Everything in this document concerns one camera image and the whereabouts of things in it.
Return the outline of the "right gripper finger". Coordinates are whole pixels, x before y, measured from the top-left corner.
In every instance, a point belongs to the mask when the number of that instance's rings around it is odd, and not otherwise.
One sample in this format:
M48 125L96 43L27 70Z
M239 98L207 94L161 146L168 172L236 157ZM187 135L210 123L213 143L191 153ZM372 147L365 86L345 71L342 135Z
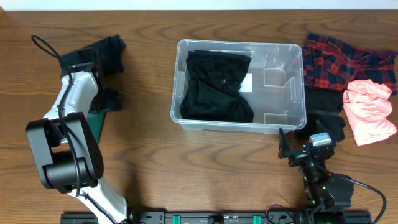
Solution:
M292 155L292 151L290 149L290 144L285 136L285 133L282 128L279 128L279 150L278 150L278 158L288 158Z
M335 144L336 143L335 136L319 120L316 120L316 126L317 126L318 133L324 133L324 132L328 133L329 136L332 139L332 143L331 144Z

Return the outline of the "dark green garment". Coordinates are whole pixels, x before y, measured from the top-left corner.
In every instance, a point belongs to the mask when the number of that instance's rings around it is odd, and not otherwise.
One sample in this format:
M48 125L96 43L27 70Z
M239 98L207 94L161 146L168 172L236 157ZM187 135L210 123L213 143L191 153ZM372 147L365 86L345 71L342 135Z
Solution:
M106 118L106 113L98 113L98 114L88 113L87 116L88 125L91 129L91 132L93 133L94 139L96 140L97 144L100 142L105 118Z

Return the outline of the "small black garment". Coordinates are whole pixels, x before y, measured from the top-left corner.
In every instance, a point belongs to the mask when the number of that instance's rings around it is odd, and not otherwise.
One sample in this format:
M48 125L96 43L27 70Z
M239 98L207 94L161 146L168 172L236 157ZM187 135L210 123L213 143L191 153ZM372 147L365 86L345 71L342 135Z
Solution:
M100 65L104 76L122 72L121 53L126 48L120 35L108 36L86 47L72 51L62 58L67 65L77 65L93 61L93 52L99 55Z

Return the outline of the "large black garment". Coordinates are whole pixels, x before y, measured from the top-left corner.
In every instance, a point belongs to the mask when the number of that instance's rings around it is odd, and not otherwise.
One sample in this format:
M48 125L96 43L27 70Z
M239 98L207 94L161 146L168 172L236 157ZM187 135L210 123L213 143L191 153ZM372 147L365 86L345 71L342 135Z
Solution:
M252 123L254 112L239 90L251 58L194 50L186 59L188 90L180 105L183 119Z

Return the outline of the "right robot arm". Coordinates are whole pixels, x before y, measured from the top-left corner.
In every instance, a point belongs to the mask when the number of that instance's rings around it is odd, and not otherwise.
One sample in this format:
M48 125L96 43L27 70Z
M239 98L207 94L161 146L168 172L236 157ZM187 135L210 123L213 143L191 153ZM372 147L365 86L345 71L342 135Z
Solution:
M306 197L313 203L297 214L294 222L349 223L346 209L351 206L354 184L343 175L327 171L325 161L335 154L336 142L321 122L316 126L318 133L296 151L291 150L283 129L279 129L278 158L287 158L289 167L301 168Z

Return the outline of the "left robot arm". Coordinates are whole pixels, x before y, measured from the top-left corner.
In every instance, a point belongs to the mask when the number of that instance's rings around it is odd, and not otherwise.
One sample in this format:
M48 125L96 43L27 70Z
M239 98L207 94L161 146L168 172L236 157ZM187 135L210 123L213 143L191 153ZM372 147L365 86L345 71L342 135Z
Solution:
M62 88L50 111L31 121L26 134L39 178L85 204L98 223L132 223L127 200L104 176L98 138L87 117L121 110L118 91L104 84L103 56L92 48L62 60Z

